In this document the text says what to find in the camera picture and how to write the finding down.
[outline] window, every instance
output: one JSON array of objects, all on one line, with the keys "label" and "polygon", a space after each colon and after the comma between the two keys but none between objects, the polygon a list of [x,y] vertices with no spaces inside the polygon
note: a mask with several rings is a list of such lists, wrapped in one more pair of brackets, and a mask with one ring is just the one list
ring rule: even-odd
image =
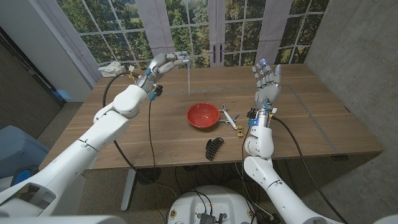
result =
[{"label": "window", "polygon": [[329,0],[293,0],[275,64],[304,63]]},{"label": "window", "polygon": [[210,67],[207,0],[165,0],[176,50],[186,50],[191,67]]},{"label": "window", "polygon": [[254,65],[266,1],[227,0],[224,66]]},{"label": "window", "polygon": [[146,69],[152,51],[135,0],[57,0],[99,65]]}]

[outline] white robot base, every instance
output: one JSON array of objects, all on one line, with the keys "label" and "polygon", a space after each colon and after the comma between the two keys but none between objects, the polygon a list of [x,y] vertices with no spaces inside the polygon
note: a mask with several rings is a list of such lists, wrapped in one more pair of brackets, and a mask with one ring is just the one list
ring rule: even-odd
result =
[{"label": "white robot base", "polygon": [[[215,221],[219,222],[221,217],[222,224],[251,223],[252,213],[242,195],[217,185],[197,187],[196,191],[199,192],[201,199],[196,192],[187,192],[173,203],[167,217],[168,224],[215,223]],[[214,219],[213,221],[204,221],[205,217],[210,218],[208,216],[210,215],[210,206],[213,208],[211,216]]]}]

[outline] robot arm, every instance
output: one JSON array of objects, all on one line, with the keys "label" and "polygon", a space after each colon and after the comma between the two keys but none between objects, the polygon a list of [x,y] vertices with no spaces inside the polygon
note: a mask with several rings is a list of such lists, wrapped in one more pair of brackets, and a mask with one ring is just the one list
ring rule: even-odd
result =
[{"label": "robot arm", "polygon": [[244,170],[268,194],[272,203],[287,224],[340,223],[323,217],[309,209],[278,176],[272,166],[274,152],[272,130],[268,128],[271,106],[280,92],[280,65],[275,72],[262,59],[252,68],[256,79],[255,102],[258,110],[252,114],[252,127],[244,148],[251,156],[244,160]]},{"label": "robot arm", "polygon": [[[44,217],[57,211],[65,189],[86,169],[88,164],[109,143],[122,136],[131,120],[139,113],[139,105],[161,91],[156,82],[174,66],[188,61],[186,52],[159,54],[150,63],[137,85],[129,85],[114,101],[101,109],[94,125],[66,148],[42,171],[0,193],[0,217]],[[37,191],[30,199],[19,198],[28,188]]]}]

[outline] red bowl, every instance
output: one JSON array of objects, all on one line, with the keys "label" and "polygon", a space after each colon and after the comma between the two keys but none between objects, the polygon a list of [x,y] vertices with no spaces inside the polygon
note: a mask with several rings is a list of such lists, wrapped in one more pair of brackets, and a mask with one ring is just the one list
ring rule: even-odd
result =
[{"label": "red bowl", "polygon": [[210,103],[197,103],[187,112],[187,120],[197,128],[209,128],[217,123],[220,111]]}]

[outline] door handle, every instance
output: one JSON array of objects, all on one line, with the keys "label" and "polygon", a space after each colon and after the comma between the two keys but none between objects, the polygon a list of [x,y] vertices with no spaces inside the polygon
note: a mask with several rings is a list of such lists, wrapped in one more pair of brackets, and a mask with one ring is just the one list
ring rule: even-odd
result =
[{"label": "door handle", "polygon": [[223,61],[223,45],[220,44],[220,63]]},{"label": "door handle", "polygon": [[216,63],[216,46],[213,46],[213,51],[209,52],[209,54],[213,54],[213,63]]},{"label": "door handle", "polygon": [[223,53],[229,52],[229,50],[223,50],[223,45],[220,44],[220,63],[223,61]]}]

